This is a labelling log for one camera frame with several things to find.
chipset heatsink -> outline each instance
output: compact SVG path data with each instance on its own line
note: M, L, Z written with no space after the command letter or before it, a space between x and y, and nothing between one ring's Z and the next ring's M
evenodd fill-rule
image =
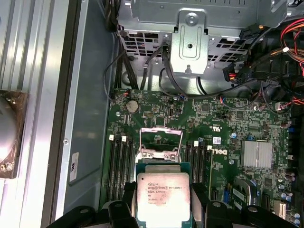
M271 164L271 143L259 141L242 141L242 167L271 169Z

green circuit board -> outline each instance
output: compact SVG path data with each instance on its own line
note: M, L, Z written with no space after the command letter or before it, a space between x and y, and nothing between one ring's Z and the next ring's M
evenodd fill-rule
M123 93L123 89L115 90L116 97ZM127 110L130 101L138 104L134 113ZM248 100L226 98L225 103L240 107L246 105ZM124 183L133 181L135 156L140 147L140 129L161 126L183 132L181 161L190 162L191 181L204 181L211 198L212 192L216 191L216 200L231 201L231 186L235 178L240 178L254 183L258 195L267 194L270 209L273 209L274 200L279 198L278 186L284 185L287 190L291 185L284 178L288 166L288 128L282 127L282 124L288 120L289 114L274 115L260 102L244 109L229 109L218 98L173 99L162 92L131 90L128 97L110 103L100 208L109 200L120 199ZM161 133L142 138L155 148L168 147L170 150L179 144L176 136ZM197 141L203 145L201 150L200 147L193 149ZM242 167L243 141L271 143L271 169ZM261 204L261 197L258 197L257 204Z

metal bracket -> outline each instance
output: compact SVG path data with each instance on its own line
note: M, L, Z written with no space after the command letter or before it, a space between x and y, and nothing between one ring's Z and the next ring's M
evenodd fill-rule
M209 36L203 11L183 10L179 30L172 34L171 65L176 73L203 74L208 62Z
M166 134L179 135L180 136L179 146L177 148L174 148L173 151L156 151L156 150L146 149L145 146L142 144L142 133L157 133L159 131L165 132ZM136 156L136 162L138 162L138 160L142 158L145 159L158 158L158 159L170 160L173 162L180 162L181 141L182 141L182 131L179 130L172 130L165 127L141 128L139 130L140 148Z

metal panel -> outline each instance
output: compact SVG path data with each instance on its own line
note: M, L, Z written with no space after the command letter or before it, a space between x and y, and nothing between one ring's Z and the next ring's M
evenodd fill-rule
M29 93L19 172L0 186L0 224L40 227L68 1L0 5L0 88Z
M105 123L109 106L103 92L102 74L115 53L114 35L105 30L102 14L101 0L82 2L56 219L79 205L96 209L99 206ZM76 155L77 173L73 172L71 177L71 163L72 160L76 161Z
M182 10L204 11L208 29L277 27L287 16L286 0L123 0L118 21L125 30L173 32Z

